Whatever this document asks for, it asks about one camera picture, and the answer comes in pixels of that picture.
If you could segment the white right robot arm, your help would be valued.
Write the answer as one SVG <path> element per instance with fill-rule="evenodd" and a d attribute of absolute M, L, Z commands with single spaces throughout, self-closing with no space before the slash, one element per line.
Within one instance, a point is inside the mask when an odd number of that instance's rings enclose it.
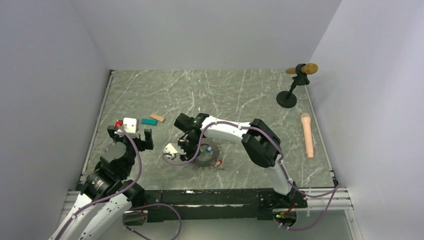
<path fill-rule="evenodd" d="M 181 113 L 174 126 L 184 134 L 176 143 L 169 143 L 163 149 L 163 156 L 192 162 L 200 153 L 203 139 L 227 140 L 243 145 L 250 160 L 266 170 L 276 193 L 276 203 L 288 208 L 295 202 L 295 181 L 284 166 L 281 140 L 261 119 L 251 122 L 235 122 L 216 118 L 207 113 L 189 117 Z"/>

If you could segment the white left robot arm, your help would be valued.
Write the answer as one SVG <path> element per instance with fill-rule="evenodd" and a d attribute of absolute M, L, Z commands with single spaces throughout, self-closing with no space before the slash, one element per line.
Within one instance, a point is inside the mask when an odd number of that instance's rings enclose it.
<path fill-rule="evenodd" d="M 136 127 L 118 121 L 107 128 L 113 142 L 100 156 L 94 171 L 86 177 L 71 210 L 52 234 L 52 240 L 96 240 L 124 212 L 146 203 L 145 190 L 130 180 L 140 152 L 153 150 L 152 130 L 144 139 Z"/>

